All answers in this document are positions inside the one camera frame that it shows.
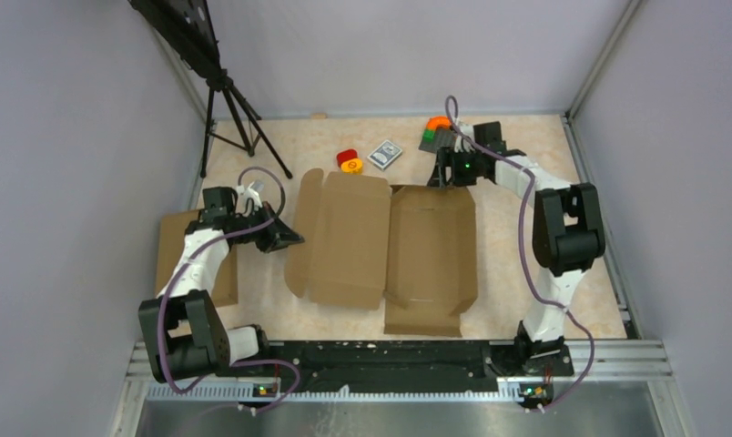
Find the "large cardboard box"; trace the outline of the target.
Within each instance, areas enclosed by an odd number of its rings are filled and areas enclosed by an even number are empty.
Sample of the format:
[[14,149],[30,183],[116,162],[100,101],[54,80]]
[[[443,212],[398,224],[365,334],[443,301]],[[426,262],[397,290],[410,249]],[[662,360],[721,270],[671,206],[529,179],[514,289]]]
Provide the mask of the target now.
[[468,188],[392,185],[307,171],[284,277],[299,298],[385,309],[386,334],[459,338],[479,295],[476,206]]

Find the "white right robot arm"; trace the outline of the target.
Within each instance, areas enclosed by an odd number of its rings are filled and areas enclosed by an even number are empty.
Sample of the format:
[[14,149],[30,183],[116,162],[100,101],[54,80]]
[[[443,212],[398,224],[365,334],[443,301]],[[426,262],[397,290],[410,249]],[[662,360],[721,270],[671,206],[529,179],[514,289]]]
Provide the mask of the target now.
[[520,150],[510,150],[498,122],[471,126],[442,122],[427,127],[451,139],[436,148],[428,184],[432,188],[469,187],[485,178],[521,200],[518,229],[533,211],[532,251],[540,268],[525,279],[534,303],[520,321],[513,361],[526,375],[537,375],[564,346],[564,322],[585,273],[605,253],[599,197],[591,183],[573,184],[552,175]]

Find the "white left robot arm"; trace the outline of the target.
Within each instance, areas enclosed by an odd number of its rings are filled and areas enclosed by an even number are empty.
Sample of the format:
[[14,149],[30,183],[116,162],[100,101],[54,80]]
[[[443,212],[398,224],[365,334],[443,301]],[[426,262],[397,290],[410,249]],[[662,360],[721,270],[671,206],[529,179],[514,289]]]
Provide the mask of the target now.
[[217,374],[234,362],[250,376],[266,373],[272,353],[263,329],[227,330],[220,319],[212,296],[219,269],[236,244],[271,253],[304,241],[253,188],[207,188],[203,199],[170,279],[138,308],[150,369],[161,383]]

